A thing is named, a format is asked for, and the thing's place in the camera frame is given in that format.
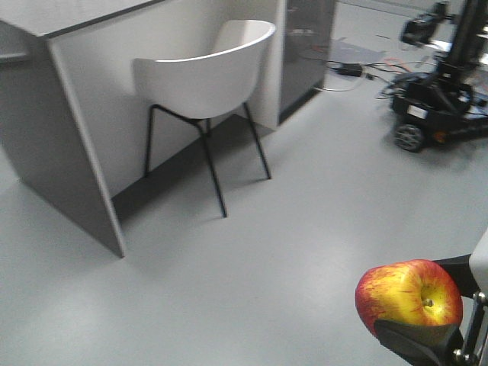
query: red and yellow apple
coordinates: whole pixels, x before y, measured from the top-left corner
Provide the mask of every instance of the red and yellow apple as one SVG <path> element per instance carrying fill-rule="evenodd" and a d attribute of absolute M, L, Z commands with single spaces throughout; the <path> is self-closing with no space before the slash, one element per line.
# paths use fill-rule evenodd
<path fill-rule="evenodd" d="M 356 287 L 356 309 L 376 336 L 377 319 L 419 326 L 461 324 L 463 302 L 449 273 L 426 259 L 372 268 Z"/>

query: chair seat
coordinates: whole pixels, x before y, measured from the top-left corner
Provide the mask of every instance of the chair seat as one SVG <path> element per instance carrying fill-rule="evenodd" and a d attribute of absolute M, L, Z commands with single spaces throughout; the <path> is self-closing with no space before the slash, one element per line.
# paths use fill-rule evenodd
<path fill-rule="evenodd" d="M 150 103 L 189 118 L 225 114 L 249 99 L 274 32 L 266 21 L 227 21 L 205 56 L 135 59 L 137 90 Z"/>

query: gray floor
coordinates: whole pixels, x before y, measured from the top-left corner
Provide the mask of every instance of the gray floor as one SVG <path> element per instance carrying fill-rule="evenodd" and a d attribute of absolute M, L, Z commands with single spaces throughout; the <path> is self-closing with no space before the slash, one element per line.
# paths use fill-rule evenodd
<path fill-rule="evenodd" d="M 421 59 L 396 41 L 404 21 L 339 5 L 334 39 Z M 472 251 L 488 217 L 488 141 L 397 149 L 375 99 L 383 83 L 355 83 L 330 75 L 328 88 L 354 88 L 261 130 L 271 181 L 241 120 L 216 128 L 225 220 L 196 146 L 124 192 L 123 260 L 2 156 L 0 364 L 405 364 L 363 327 L 355 285 L 376 265 Z"/>

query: metal frame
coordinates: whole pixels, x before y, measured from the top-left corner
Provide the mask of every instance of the metal frame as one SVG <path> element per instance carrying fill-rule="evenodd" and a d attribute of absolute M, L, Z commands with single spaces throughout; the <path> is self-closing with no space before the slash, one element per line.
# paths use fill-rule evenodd
<path fill-rule="evenodd" d="M 252 137 L 254 138 L 256 148 L 258 149 L 258 153 L 261 158 L 263 168 L 266 172 L 266 178 L 271 179 L 271 173 L 268 167 L 268 162 L 266 161 L 265 153 L 262 149 L 261 143 L 259 142 L 258 133 L 255 128 L 255 122 L 252 119 L 251 112 L 249 111 L 249 106 L 247 105 L 247 103 L 243 103 L 242 105 L 244 107 L 244 111 L 247 116 L 248 125 L 251 129 Z M 210 148 L 208 147 L 208 143 L 207 143 L 207 138 L 210 137 L 210 128 L 211 128 L 210 118 L 206 118 L 206 119 L 188 118 L 185 116 L 181 116 L 180 114 L 177 114 L 169 110 L 168 108 L 163 107 L 160 104 L 151 105 L 151 107 L 149 107 L 149 117 L 148 117 L 148 124 L 147 124 L 146 160 L 144 162 L 144 178 L 147 178 L 150 173 L 149 167 L 151 161 L 151 147 L 153 144 L 154 111 L 156 109 L 166 112 L 167 114 L 170 114 L 173 117 L 176 117 L 179 120 L 182 120 L 187 124 L 190 124 L 191 126 L 195 127 L 198 130 L 198 133 L 200 135 L 200 141 L 202 142 L 202 146 L 204 148 L 205 159 L 207 160 L 207 164 L 210 169 L 210 173 L 212 175 L 213 186 L 215 187 L 215 192 L 219 200 L 222 216 L 227 217 L 227 209 L 223 200 L 222 189 L 220 188 L 219 179 L 217 177 L 217 171 L 215 170 L 214 160 L 212 158 L 212 155 L 210 153 Z M 203 120 L 206 121 L 206 130 L 204 130 L 204 128 L 199 124 Z"/>

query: gray desk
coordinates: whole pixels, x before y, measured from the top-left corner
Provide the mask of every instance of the gray desk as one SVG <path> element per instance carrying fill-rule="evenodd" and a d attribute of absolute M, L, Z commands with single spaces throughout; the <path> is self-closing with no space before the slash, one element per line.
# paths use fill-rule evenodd
<path fill-rule="evenodd" d="M 124 256 L 111 199 L 142 177 L 146 138 L 132 60 L 205 52 L 229 19 L 271 21 L 277 33 L 250 105 L 258 123 L 277 129 L 285 8 L 286 0 L 0 0 L 0 139 L 14 169 Z M 197 138 L 169 116 L 156 126 L 155 165 Z"/>

